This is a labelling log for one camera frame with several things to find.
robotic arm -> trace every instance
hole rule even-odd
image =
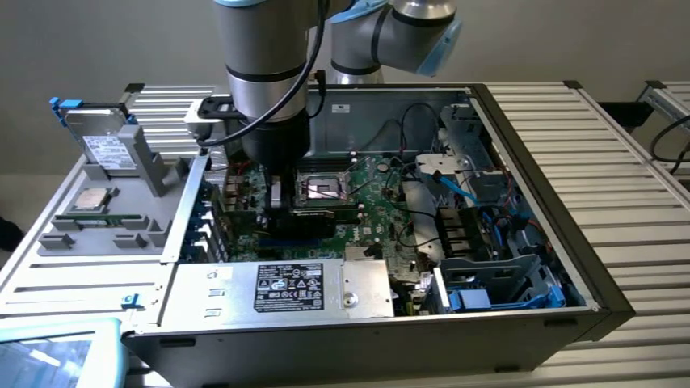
[[[382,82],[381,66],[434,77],[461,33],[451,0],[359,1],[331,18],[331,83]]]
[[[461,24],[451,0],[215,0],[235,119],[245,126],[217,141],[242,138],[245,152],[266,168],[267,203],[290,209],[295,164],[310,149],[307,77],[334,23],[333,81],[381,82],[381,66],[435,76]],[[307,58],[309,31],[318,26]],[[218,112],[218,105],[211,108]],[[207,115],[203,105],[199,115]]]

sticker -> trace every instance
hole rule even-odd
[[[106,170],[135,170],[127,147],[115,136],[84,136],[84,142],[96,162]]]
[[[334,104],[331,106],[333,113],[350,113],[350,104]]]
[[[323,310],[323,264],[261,265],[258,313]]]

capacitor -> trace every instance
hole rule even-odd
[[[382,174],[385,174],[386,172],[390,171],[390,166],[386,163],[379,163],[377,165],[377,171],[381,172]]]

power supply label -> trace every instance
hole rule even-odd
[[[255,310],[258,313],[323,310],[323,265],[261,265]]]

blue cable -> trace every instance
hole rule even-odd
[[[477,200],[477,197],[466,192],[465,190],[461,189],[461,187],[445,176],[442,176],[439,178],[439,181],[454,191],[457,192],[461,196],[466,196],[474,203],[474,205],[480,205],[480,201]]]
[[[482,217],[486,219],[486,222],[489,222],[489,225],[494,227],[494,233],[497,234],[497,240],[498,240],[498,246],[504,246],[504,237],[501,237],[501,230],[498,229],[497,224],[494,224],[494,220],[492,220],[492,217],[489,217],[489,214],[482,213]]]

